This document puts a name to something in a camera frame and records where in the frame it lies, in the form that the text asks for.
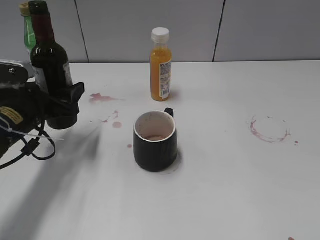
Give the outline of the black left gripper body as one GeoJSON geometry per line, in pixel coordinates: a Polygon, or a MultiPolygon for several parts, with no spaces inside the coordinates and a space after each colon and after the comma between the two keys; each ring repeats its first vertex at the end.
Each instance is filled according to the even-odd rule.
{"type": "MultiPolygon", "coordinates": [[[[44,131],[46,107],[49,95],[40,90],[35,83],[28,83],[19,89],[5,88],[0,90],[0,117],[5,119],[10,127],[22,133],[48,137],[44,131]]],[[[21,150],[22,156],[32,155],[37,160],[48,160],[50,156],[39,157],[34,154],[40,145],[40,138],[8,133],[0,128],[0,156],[2,157],[10,147],[18,141],[25,146],[21,150]]]]}

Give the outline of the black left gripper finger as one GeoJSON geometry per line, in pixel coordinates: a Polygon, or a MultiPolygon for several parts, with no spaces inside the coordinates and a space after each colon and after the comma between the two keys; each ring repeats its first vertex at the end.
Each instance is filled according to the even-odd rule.
{"type": "Polygon", "coordinates": [[[83,82],[59,89],[48,96],[48,116],[52,119],[77,117],[80,113],[79,101],[85,92],[83,82]]]}

